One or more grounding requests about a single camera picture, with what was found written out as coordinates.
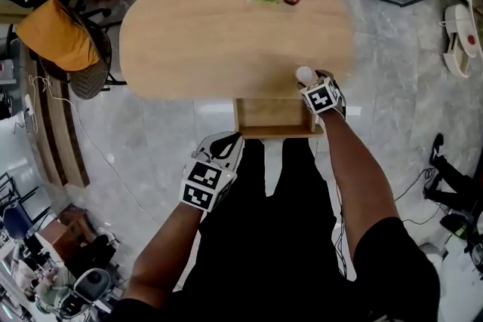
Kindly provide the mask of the person's black-clothed body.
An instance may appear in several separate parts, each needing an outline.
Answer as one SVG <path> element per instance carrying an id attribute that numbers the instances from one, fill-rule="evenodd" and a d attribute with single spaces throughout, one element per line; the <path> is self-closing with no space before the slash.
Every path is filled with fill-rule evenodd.
<path id="1" fill-rule="evenodd" d="M 264 147 L 248 140 L 238 179 L 202 217 L 162 308 L 121 299 L 107 322 L 437 322 L 440 284 L 400 218 L 373 225 L 339 272 L 328 186 L 305 139 L 282 145 L 275 192 L 265 193 Z"/>

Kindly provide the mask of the wooden step platform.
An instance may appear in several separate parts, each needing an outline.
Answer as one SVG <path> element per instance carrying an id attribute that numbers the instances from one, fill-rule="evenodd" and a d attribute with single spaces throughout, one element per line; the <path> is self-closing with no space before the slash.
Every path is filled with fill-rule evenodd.
<path id="1" fill-rule="evenodd" d="M 67 83 L 49 76 L 40 60 L 22 46 L 26 92 L 32 101 L 33 142 L 43 175 L 62 187 L 90 184 L 75 132 Z"/>

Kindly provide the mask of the small white ball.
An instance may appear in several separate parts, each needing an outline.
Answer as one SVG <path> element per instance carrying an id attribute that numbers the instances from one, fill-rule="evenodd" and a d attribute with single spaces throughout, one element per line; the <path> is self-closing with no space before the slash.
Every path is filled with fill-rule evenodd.
<path id="1" fill-rule="evenodd" d="M 295 71 L 295 76 L 298 82 L 311 84 L 314 78 L 314 72 L 308 66 L 299 66 Z"/>

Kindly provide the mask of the grey round machine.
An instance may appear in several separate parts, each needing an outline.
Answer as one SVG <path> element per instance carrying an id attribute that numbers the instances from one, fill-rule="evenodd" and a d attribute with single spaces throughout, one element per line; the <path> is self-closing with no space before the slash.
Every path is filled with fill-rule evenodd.
<path id="1" fill-rule="evenodd" d="M 47 273 L 35 288 L 35 306 L 59 321 L 70 320 L 88 309 L 110 288 L 109 273 L 91 268 L 75 278 L 66 268 Z"/>

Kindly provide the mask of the oval wooden table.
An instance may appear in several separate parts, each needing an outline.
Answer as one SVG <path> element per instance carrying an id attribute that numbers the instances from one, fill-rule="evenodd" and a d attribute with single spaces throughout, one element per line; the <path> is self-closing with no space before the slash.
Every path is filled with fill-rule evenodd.
<path id="1" fill-rule="evenodd" d="M 298 98 L 295 72 L 355 62 L 342 0 L 136 0 L 119 33 L 128 87 L 157 99 Z"/>

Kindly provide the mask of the white power strip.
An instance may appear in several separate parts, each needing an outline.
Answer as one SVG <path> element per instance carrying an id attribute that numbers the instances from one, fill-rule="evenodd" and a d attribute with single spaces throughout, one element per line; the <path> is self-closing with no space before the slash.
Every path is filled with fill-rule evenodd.
<path id="1" fill-rule="evenodd" d="M 31 118 L 33 132 L 38 133 L 38 119 L 35 112 L 35 100 L 32 99 L 29 94 L 26 94 L 24 101 L 26 104 L 25 116 Z"/>

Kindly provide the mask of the person's right forearm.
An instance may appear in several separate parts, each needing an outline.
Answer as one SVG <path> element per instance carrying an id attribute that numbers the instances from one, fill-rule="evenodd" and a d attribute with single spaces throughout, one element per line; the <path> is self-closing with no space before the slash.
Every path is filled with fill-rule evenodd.
<path id="1" fill-rule="evenodd" d="M 349 253 L 354 256 L 359 241 L 373 225 L 399 214 L 381 166 L 343 116 L 328 110 L 319 117 L 325 124 L 331 166 L 340 190 Z"/>

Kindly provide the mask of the brown wooden box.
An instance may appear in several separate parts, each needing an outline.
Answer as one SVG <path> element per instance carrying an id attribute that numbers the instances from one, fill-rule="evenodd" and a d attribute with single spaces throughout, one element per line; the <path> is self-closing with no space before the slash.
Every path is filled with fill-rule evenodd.
<path id="1" fill-rule="evenodd" d="M 65 261 L 84 245 L 92 243 L 97 233 L 88 219 L 88 212 L 70 204 L 36 236 L 53 257 Z"/>

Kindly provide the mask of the wooden drawer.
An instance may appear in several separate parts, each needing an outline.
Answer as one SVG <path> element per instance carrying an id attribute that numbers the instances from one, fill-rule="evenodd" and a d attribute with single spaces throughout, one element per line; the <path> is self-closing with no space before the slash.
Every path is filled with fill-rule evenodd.
<path id="1" fill-rule="evenodd" d="M 233 100 L 235 130 L 245 139 L 321 137 L 324 131 L 302 100 Z"/>

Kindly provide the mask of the person's left forearm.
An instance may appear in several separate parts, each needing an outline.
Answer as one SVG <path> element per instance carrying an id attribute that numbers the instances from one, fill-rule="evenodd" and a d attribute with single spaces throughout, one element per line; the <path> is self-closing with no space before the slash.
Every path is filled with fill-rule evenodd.
<path id="1" fill-rule="evenodd" d="M 203 211 L 180 203 L 137 257 L 123 297 L 160 309 L 173 292 L 192 250 Z"/>

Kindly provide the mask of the white round cart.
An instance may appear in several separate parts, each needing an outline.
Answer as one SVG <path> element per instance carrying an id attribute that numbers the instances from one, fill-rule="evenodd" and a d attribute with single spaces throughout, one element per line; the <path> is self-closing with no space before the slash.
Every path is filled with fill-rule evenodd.
<path id="1" fill-rule="evenodd" d="M 453 75 L 468 78 L 469 61 L 483 60 L 483 0 L 446 7 L 439 25 L 448 35 L 448 48 L 442 54 L 445 65 Z"/>

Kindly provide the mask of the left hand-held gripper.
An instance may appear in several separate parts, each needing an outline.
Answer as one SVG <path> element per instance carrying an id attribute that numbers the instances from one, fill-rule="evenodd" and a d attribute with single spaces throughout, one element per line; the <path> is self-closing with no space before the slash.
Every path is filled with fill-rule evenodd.
<path id="1" fill-rule="evenodd" d="M 237 178 L 235 169 L 244 139 L 237 131 L 205 137 L 186 162 L 180 201 L 207 213 L 228 194 Z"/>

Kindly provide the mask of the dark woven chair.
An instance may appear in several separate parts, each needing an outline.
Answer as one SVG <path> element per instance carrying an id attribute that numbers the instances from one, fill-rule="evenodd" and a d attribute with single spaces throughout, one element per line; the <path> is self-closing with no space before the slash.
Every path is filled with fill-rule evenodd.
<path id="1" fill-rule="evenodd" d="M 35 54 L 37 62 L 49 76 L 71 86 L 73 93 L 83 99 L 89 100 L 98 95 L 101 91 L 109 91 L 110 86 L 125 86 L 126 81 L 118 81 L 111 74 L 112 45 L 107 35 L 110 27 L 120 26 L 122 21 L 115 21 L 105 25 L 99 25 L 91 20 L 91 17 L 102 14 L 108 17 L 111 10 L 98 8 L 89 12 L 77 12 L 73 8 L 67 8 L 67 15 L 80 25 L 88 34 L 90 43 L 93 45 L 96 54 L 100 58 L 94 65 L 80 71 L 66 71 L 57 66 L 54 62 Z"/>

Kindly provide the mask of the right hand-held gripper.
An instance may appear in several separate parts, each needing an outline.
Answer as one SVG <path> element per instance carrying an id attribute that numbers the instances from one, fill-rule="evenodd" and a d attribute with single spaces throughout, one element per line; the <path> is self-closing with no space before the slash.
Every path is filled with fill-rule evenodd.
<path id="1" fill-rule="evenodd" d="M 329 110 L 335 110 L 346 118 L 346 98 L 342 94 L 334 75 L 323 69 L 316 69 L 317 82 L 309 86 L 297 82 L 302 99 L 309 111 L 320 115 Z"/>

